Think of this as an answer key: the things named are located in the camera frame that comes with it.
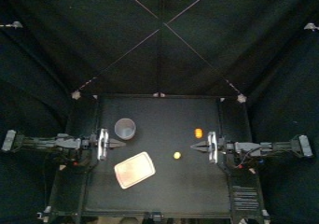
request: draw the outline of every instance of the beige plate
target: beige plate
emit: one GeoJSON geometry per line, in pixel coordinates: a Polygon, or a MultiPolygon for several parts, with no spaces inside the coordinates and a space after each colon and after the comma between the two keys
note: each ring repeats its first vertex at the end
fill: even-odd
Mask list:
{"type": "Polygon", "coordinates": [[[154,166],[146,152],[114,165],[114,174],[122,189],[140,183],[154,172],[154,166]]]}

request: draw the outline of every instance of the black tent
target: black tent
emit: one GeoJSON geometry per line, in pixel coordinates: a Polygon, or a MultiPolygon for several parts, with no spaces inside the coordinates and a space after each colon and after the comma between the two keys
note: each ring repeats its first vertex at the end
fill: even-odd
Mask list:
{"type": "MultiPolygon", "coordinates": [[[[317,1],[0,0],[1,140],[9,129],[62,133],[74,91],[244,95],[253,141],[301,133],[317,153],[319,31],[304,29],[319,24],[317,1]]],[[[41,157],[17,155],[0,159],[0,219],[42,208],[41,157]]],[[[319,222],[316,169],[293,158],[263,169],[281,223],[319,222]]]]}

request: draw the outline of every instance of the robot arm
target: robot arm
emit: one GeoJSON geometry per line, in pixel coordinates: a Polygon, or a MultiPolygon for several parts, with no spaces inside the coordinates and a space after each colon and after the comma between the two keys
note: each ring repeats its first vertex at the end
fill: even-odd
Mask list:
{"type": "Polygon", "coordinates": [[[97,161],[104,161],[106,150],[114,147],[122,147],[125,143],[108,138],[108,130],[101,129],[98,138],[93,133],[89,137],[74,138],[65,133],[58,133],[56,137],[40,138],[25,137],[13,130],[6,133],[5,141],[1,147],[2,152],[17,152],[20,149],[37,150],[44,152],[56,152],[60,154],[61,161],[78,161],[82,152],[97,149],[97,161]]]}
{"type": "Polygon", "coordinates": [[[297,158],[311,158],[312,151],[309,140],[304,135],[296,135],[289,142],[225,142],[224,138],[216,139],[216,133],[208,132],[207,141],[191,146],[192,149],[209,153],[209,162],[219,164],[223,156],[232,168],[241,167],[251,159],[271,157],[284,152],[291,152],[297,158]]]}

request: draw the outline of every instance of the orange object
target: orange object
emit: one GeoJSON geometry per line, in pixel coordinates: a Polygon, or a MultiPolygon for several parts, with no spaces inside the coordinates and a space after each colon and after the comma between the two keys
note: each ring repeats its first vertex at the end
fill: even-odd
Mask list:
{"type": "Polygon", "coordinates": [[[195,129],[195,137],[200,138],[203,136],[203,130],[201,129],[195,129]]]}

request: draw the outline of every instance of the small yellow ball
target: small yellow ball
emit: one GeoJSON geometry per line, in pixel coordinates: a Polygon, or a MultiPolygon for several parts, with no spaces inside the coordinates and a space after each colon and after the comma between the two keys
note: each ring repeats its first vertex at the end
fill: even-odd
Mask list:
{"type": "Polygon", "coordinates": [[[180,153],[179,152],[175,152],[175,159],[177,160],[180,158],[180,153]]]}

